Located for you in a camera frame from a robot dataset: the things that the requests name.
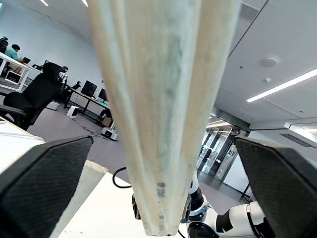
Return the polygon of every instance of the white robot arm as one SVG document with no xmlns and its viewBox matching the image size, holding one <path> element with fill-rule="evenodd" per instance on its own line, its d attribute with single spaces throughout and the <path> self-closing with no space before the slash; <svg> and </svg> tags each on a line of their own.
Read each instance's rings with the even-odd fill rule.
<svg viewBox="0 0 317 238">
<path fill-rule="evenodd" d="M 202 195 L 194 172 L 190 195 L 189 238 L 274 238 L 275 234 L 257 202 L 230 208 L 220 215 Z"/>
</svg>

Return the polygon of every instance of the wooden stick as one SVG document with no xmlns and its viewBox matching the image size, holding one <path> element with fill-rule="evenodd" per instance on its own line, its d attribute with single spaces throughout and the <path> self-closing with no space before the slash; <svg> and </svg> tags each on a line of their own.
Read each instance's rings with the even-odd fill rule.
<svg viewBox="0 0 317 238">
<path fill-rule="evenodd" d="M 177 233 L 240 3 L 88 2 L 111 113 L 147 235 Z"/>
</svg>

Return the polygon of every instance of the computer monitor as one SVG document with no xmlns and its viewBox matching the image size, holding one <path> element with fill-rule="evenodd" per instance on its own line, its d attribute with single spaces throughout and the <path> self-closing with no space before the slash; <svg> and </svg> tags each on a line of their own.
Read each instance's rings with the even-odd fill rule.
<svg viewBox="0 0 317 238">
<path fill-rule="evenodd" d="M 107 101 L 107 95 L 106 95 L 105 89 L 100 90 L 98 97 L 101 98 L 103 101 Z"/>
<path fill-rule="evenodd" d="M 86 80 L 85 85 L 81 92 L 88 97 L 92 97 L 95 93 L 95 90 L 97 89 L 97 85 L 93 84 L 92 82 Z"/>
</svg>

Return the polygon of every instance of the ceiling light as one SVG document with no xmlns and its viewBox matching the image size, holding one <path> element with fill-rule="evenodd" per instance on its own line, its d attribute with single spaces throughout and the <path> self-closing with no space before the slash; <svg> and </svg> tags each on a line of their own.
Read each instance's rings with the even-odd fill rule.
<svg viewBox="0 0 317 238">
<path fill-rule="evenodd" d="M 259 94 L 259 95 L 256 95 L 256 96 L 254 96 L 254 97 L 248 99 L 247 102 L 250 103 L 250 102 L 253 102 L 253 101 L 257 100 L 257 99 L 266 97 L 266 96 L 268 96 L 268 95 L 270 95 L 270 94 L 272 94 L 272 93 L 276 93 L 276 92 L 278 92 L 278 91 L 280 91 L 280 90 L 282 90 L 282 89 L 285 89 L 285 88 L 288 88 L 288 87 L 290 87 L 290 86 L 293 86 L 293 85 L 295 85 L 295 84 L 297 84 L 297 83 L 303 82 L 304 80 L 307 80 L 307 79 L 309 79 L 309 78 L 312 78 L 312 77 L 314 77 L 314 76 L 316 76 L 316 75 L 317 75 L 317 68 L 314 69 L 314 70 L 312 70 L 312 71 L 310 71 L 310 72 L 308 72 L 308 73 L 305 73 L 305 74 L 303 74 L 303 75 L 301 75 L 301 76 L 298 76 L 297 78 L 294 78 L 294 79 L 292 79 L 292 80 L 290 80 L 290 81 L 288 81 L 288 82 L 286 82 L 286 83 L 283 83 L 283 84 L 281 84 L 281 85 L 279 85 L 279 86 L 277 86 L 277 87 L 275 87 L 275 88 L 272 88 L 272 89 L 270 89 L 270 90 L 267 90 L 267 91 L 265 91 L 264 93 L 261 93 L 261 94 Z"/>
<path fill-rule="evenodd" d="M 224 122 L 220 122 L 220 123 L 217 123 L 214 125 L 207 125 L 206 128 L 220 127 L 220 126 L 225 126 L 225 125 L 231 125 L 231 124 L 224 121 Z"/>
<path fill-rule="evenodd" d="M 45 6 L 49 6 L 48 3 L 44 0 L 41 0 L 41 3 L 43 3 Z"/>
<path fill-rule="evenodd" d="M 217 122 L 220 122 L 220 121 L 223 121 L 223 120 L 216 120 L 216 121 L 213 121 L 213 122 L 207 123 L 207 125 L 209 125 L 209 124 L 213 124 L 213 123 L 217 123 Z"/>
<path fill-rule="evenodd" d="M 317 132 L 317 129 L 306 129 L 309 132 Z"/>
<path fill-rule="evenodd" d="M 87 3 L 86 0 L 81 0 L 81 1 L 84 3 L 84 5 L 85 5 L 86 7 L 88 7 L 88 3 Z"/>
</svg>

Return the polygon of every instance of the desk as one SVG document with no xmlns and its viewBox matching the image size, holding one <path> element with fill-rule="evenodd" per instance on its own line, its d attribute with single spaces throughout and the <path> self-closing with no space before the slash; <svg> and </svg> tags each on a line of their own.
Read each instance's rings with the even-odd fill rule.
<svg viewBox="0 0 317 238">
<path fill-rule="evenodd" d="M 7 136 L 4 134 L 19 134 L 21 136 Z M 0 174 L 29 149 L 45 143 L 43 140 L 29 137 L 30 135 L 8 121 L 5 124 L 0 124 Z"/>
<path fill-rule="evenodd" d="M 68 103 L 69 103 L 70 97 L 71 97 L 72 93 L 76 93 L 76 94 L 78 94 L 79 96 L 82 96 L 82 97 L 84 97 L 84 98 L 86 98 L 86 99 L 88 100 L 88 101 L 87 101 L 87 104 L 86 104 L 85 107 L 84 107 L 84 109 L 79 111 L 80 113 L 86 115 L 87 117 L 89 117 L 89 118 L 95 120 L 95 118 L 93 118 L 93 117 L 91 117 L 91 116 L 85 114 L 85 112 L 86 112 L 86 110 L 87 110 L 87 107 L 88 107 L 88 105 L 89 105 L 90 102 L 93 102 L 93 103 L 95 103 L 95 104 L 97 104 L 97 105 L 99 105 L 99 106 L 101 106 L 101 107 L 103 107 L 103 108 L 105 108 L 105 109 L 109 109 L 109 110 L 110 110 L 109 102 L 101 103 L 101 102 L 99 102 L 99 101 L 97 101 L 97 100 L 95 100 L 95 99 L 93 99 L 93 98 L 91 98 L 91 97 L 89 97 L 89 96 L 87 96 L 87 95 L 85 95 L 85 94 L 83 94 L 83 93 L 81 93 L 81 92 L 79 92 L 79 91 L 73 89 L 73 88 L 70 88 L 70 87 L 68 88 L 68 90 L 70 91 L 70 95 L 68 95 L 68 97 L 67 97 L 67 99 L 66 99 L 66 101 L 65 101 L 64 108 L 69 108 L 67 105 L 68 105 Z"/>
<path fill-rule="evenodd" d="M 18 88 L 10 87 L 10 86 L 6 86 L 6 85 L 2 85 L 2 84 L 0 84 L 0 87 L 21 92 L 21 90 L 23 88 L 23 85 L 25 83 L 25 80 L 26 80 L 26 78 L 27 78 L 27 76 L 29 74 L 29 71 L 31 71 L 33 68 L 30 67 L 29 65 L 22 64 L 22 63 L 10 58 L 9 56 L 7 56 L 7 55 L 5 55 L 3 53 L 0 53 L 0 58 L 3 59 L 3 62 L 1 64 L 1 66 L 0 66 L 0 74 L 3 71 L 6 62 L 10 62 L 10 63 L 16 64 L 16 65 L 18 65 L 18 66 L 20 66 L 22 68 L 22 73 L 21 73 L 21 77 L 20 77 L 20 81 L 19 81 L 20 86 Z"/>
<path fill-rule="evenodd" d="M 116 182 L 129 185 L 119 178 Z M 58 238 L 149 238 L 142 221 L 134 219 L 132 194 L 131 188 L 115 187 L 112 174 L 106 173 Z M 187 237 L 186 224 L 180 224 L 179 230 Z"/>
</svg>

